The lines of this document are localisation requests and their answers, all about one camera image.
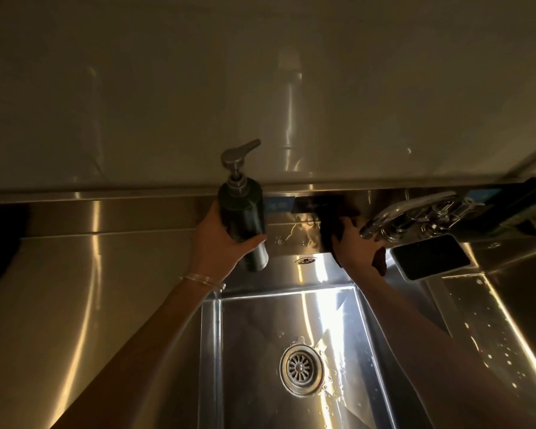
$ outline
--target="sink basin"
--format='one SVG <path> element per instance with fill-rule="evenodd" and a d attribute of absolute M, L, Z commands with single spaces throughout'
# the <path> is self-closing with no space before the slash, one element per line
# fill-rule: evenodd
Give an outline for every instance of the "sink basin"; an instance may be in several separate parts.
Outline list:
<path fill-rule="evenodd" d="M 393 266 L 386 279 L 413 286 Z M 434 304 L 426 309 L 435 313 Z M 179 411 L 168 412 L 168 425 L 184 418 L 200 429 L 431 427 L 362 293 L 330 253 L 273 257 L 260 273 L 235 270 L 199 320 L 198 382 L 178 381 L 185 394 L 163 405 Z M 181 340 L 193 350 L 175 352 L 194 354 L 197 341 Z M 294 388 L 287 369 L 303 358 L 290 360 L 302 355 L 297 348 L 307 350 L 308 368 L 294 372 L 304 376 Z M 194 380 L 190 364 L 174 369 L 177 379 L 192 370 Z"/>
<path fill-rule="evenodd" d="M 429 288 L 453 338 L 536 418 L 536 237 L 462 246 L 472 266 L 430 279 Z"/>

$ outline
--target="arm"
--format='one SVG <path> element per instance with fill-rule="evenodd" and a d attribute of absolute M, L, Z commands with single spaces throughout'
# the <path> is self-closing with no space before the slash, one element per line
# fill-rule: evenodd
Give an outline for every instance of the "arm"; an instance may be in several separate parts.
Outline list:
<path fill-rule="evenodd" d="M 219 206 L 214 202 L 195 231 L 188 271 L 221 282 L 265 239 L 260 235 L 236 243 L 222 226 Z M 210 291 L 207 285 L 191 280 L 177 284 L 52 429 L 128 427 L 161 361 Z"/>
<path fill-rule="evenodd" d="M 399 365 L 436 428 L 532 428 L 536 422 L 482 363 L 405 301 L 371 266 L 382 243 L 365 240 L 348 218 L 341 266 L 363 292 Z"/>

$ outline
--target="hand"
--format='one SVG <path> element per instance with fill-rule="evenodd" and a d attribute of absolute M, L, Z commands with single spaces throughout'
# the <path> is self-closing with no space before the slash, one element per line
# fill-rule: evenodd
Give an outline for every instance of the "hand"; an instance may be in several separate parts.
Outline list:
<path fill-rule="evenodd" d="M 266 240 L 257 235 L 238 243 L 226 232 L 218 201 L 214 201 L 193 236 L 193 251 L 188 272 L 210 277 L 215 282 L 227 278 L 236 263 Z"/>
<path fill-rule="evenodd" d="M 379 248 L 383 247 L 383 241 L 375 241 L 373 238 L 363 239 L 359 236 L 359 228 L 353 225 L 350 218 L 341 217 L 340 220 L 343 223 L 341 241 L 336 238 L 336 235 L 331 237 L 340 266 L 350 277 L 361 272 L 375 271 L 372 267 L 373 257 Z"/>

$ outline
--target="white wall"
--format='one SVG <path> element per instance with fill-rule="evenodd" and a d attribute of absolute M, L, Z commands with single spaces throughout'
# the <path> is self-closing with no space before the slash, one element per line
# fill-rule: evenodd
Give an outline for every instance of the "white wall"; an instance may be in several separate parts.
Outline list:
<path fill-rule="evenodd" d="M 0 1 L 0 191 L 500 175 L 536 0 Z"/>

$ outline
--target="stainless steel sink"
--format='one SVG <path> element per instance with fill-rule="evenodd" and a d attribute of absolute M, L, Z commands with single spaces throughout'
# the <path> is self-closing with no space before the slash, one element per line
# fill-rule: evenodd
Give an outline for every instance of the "stainless steel sink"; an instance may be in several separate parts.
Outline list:
<path fill-rule="evenodd" d="M 361 210 L 377 203 L 362 194 Z M 56 421 L 184 273 L 205 203 L 32 207 L 29 236 L 0 281 L 0 428 Z M 316 217 L 270 219 L 269 266 L 235 270 L 222 299 L 204 303 L 149 380 L 134 427 L 431 427 L 363 295 L 322 253 Z M 385 279 L 536 416 L 536 238 L 459 240 L 473 266 L 408 283 L 388 257 Z M 300 383 L 311 382 L 310 364 L 322 367 L 308 396 L 282 377 L 297 345 L 314 352 L 294 354 Z"/>
<path fill-rule="evenodd" d="M 410 298 L 436 317 L 421 284 L 405 283 L 394 266 L 387 280 L 415 288 Z M 200 316 L 200 429 L 430 427 L 363 295 L 330 253 L 273 257 L 260 273 L 236 270 Z M 290 388 L 286 374 L 296 346 L 312 351 L 305 376 L 319 379 L 307 394 Z"/>
<path fill-rule="evenodd" d="M 451 335 L 536 418 L 536 237 L 463 243 L 473 266 L 430 279 Z"/>

